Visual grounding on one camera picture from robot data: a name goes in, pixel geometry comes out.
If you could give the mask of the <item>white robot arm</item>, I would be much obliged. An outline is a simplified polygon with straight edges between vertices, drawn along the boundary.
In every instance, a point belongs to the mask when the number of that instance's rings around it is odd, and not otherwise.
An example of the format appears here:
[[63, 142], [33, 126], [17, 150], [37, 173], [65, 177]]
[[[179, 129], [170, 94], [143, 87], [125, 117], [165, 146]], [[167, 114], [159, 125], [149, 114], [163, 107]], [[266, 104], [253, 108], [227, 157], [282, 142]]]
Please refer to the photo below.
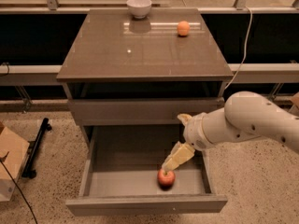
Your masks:
[[180, 114], [178, 119], [184, 126], [185, 142], [176, 143], [165, 159], [162, 169], [166, 172], [190, 160], [195, 151], [223, 142], [239, 143], [267, 137], [299, 152], [299, 117], [254, 92], [237, 92], [221, 109], [195, 116]]

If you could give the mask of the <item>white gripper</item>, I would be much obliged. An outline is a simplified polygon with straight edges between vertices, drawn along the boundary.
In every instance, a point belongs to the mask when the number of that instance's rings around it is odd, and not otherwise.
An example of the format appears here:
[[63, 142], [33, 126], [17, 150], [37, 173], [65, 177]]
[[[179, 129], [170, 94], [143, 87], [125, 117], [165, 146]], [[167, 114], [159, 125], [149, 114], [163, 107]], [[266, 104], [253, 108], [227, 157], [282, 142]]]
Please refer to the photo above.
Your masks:
[[162, 170], [167, 174], [194, 156], [195, 150], [213, 148], [214, 145], [206, 138], [203, 130], [203, 118], [206, 113], [196, 116], [178, 114], [178, 119], [184, 126], [183, 136], [187, 143], [176, 142], [162, 164]]

